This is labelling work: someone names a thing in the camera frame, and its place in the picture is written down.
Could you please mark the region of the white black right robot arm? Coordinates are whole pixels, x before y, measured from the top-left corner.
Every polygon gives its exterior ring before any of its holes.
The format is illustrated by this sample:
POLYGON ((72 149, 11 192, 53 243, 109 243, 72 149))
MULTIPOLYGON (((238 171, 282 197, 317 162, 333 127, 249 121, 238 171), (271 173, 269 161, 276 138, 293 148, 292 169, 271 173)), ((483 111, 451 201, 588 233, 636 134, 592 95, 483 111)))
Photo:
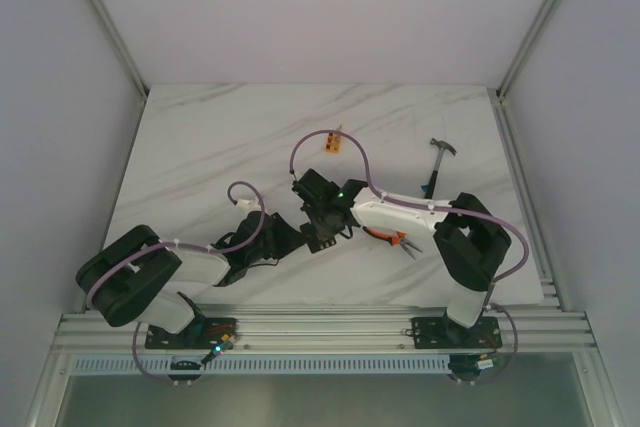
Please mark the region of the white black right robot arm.
POLYGON ((453 280, 439 333, 456 347, 472 345, 492 281, 511 247, 506 230, 488 219, 489 212, 475 196, 392 200, 365 181, 350 179, 338 186, 313 169, 295 180, 292 190, 322 237, 358 227, 380 236, 432 238, 453 280))

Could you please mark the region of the black fuse box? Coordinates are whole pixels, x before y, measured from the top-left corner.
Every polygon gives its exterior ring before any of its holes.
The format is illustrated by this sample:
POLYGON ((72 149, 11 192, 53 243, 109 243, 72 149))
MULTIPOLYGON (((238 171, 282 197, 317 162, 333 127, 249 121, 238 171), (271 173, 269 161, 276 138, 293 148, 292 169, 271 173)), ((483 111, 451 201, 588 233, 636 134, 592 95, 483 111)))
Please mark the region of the black fuse box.
POLYGON ((307 246, 312 254, 319 253, 323 250, 333 247, 336 244, 336 238, 334 236, 324 236, 315 230, 307 232, 305 236, 307 246))

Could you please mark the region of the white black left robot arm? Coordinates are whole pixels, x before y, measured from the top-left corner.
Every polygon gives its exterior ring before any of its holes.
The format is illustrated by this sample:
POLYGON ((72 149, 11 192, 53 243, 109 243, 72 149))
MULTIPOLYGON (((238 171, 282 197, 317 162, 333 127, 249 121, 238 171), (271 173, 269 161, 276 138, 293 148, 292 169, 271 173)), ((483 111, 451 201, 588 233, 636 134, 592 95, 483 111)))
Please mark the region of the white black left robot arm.
POLYGON ((234 232, 202 249, 163 242, 138 225, 87 261, 75 281, 87 305, 112 327, 146 322, 182 349, 198 346, 205 328, 195 298, 228 287, 259 266, 275 266, 306 238, 279 214, 249 213, 234 232))

